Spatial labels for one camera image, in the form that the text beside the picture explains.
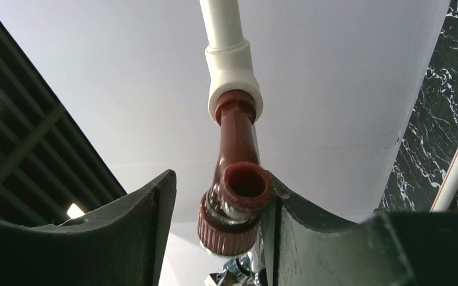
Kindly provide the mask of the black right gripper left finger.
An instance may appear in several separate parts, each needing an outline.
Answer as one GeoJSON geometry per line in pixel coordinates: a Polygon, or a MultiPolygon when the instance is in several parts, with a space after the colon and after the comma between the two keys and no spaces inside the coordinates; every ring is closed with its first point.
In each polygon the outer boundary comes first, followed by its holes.
{"type": "Polygon", "coordinates": [[[166,170],[60,225],[0,220],[0,285],[157,285],[176,193],[166,170]]]}

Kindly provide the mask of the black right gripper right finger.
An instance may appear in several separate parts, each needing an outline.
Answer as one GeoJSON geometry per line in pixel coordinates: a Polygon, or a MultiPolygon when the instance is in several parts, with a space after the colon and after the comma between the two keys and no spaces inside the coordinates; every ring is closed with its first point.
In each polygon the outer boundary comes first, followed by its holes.
{"type": "Polygon", "coordinates": [[[458,285],[458,213],[334,215],[272,180],[262,214],[269,285],[458,285]]]}

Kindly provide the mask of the dark red water faucet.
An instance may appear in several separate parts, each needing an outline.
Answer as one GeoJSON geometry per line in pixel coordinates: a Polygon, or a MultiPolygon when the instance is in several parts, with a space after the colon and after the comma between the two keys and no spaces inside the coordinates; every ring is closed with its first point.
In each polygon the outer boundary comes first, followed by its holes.
{"type": "Polygon", "coordinates": [[[252,134],[255,100],[244,91],[225,92],[216,101],[215,120],[221,131],[219,155],[212,186],[200,201],[197,233],[208,252],[236,257],[256,243],[261,212],[274,191],[252,134]]]}

